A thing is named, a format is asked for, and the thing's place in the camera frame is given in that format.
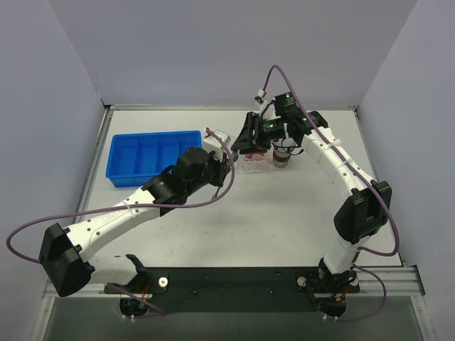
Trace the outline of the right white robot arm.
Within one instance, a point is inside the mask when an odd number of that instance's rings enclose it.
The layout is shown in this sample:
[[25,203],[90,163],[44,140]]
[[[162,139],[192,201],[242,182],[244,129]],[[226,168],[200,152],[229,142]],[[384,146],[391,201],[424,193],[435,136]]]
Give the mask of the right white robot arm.
[[286,167],[301,153],[315,160],[345,200],[333,218],[337,237],[320,261],[320,275],[343,274],[352,268],[360,248],[387,223],[392,188],[353,161],[319,112],[304,113],[290,92],[271,101],[265,95],[264,90],[256,95],[259,111],[247,113],[231,149],[248,156],[271,151],[276,168]]

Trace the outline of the clear acrylic toothbrush holder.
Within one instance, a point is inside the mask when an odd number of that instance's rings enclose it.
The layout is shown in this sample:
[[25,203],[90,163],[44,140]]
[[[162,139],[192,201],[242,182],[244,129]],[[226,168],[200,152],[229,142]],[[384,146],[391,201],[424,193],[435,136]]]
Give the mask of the clear acrylic toothbrush holder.
[[272,156],[270,153],[263,153],[261,160],[249,160],[245,158],[245,155],[239,155],[235,162],[236,171],[241,173],[254,173],[254,172],[268,172],[273,171]]

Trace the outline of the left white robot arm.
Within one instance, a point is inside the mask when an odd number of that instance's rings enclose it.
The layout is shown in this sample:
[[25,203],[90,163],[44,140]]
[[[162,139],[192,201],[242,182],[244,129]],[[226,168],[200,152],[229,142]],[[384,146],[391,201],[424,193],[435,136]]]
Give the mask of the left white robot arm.
[[89,283],[113,283],[130,292],[146,283],[146,269],[135,255],[98,257],[100,249],[135,227],[181,207],[201,188],[223,186],[230,172],[225,152],[230,136],[209,131],[201,147],[190,147],[175,165],[152,177],[102,215],[46,229],[38,260],[60,297]]

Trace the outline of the pink toothpaste tube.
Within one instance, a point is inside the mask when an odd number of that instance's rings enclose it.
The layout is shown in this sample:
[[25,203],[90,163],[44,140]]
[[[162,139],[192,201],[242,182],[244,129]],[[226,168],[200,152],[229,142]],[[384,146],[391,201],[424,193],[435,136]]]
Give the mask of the pink toothpaste tube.
[[263,154],[262,153],[247,153],[245,155],[245,158],[249,159],[249,160],[258,161],[258,160],[261,160],[263,158]]

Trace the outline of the clear brown-banded cup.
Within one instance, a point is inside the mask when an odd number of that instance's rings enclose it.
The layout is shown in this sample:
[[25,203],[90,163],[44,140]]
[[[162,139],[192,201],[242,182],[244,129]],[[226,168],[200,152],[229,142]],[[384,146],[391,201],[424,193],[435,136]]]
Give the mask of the clear brown-banded cup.
[[273,165],[276,168],[286,168],[292,153],[295,150],[295,142],[293,139],[279,139],[273,143]]

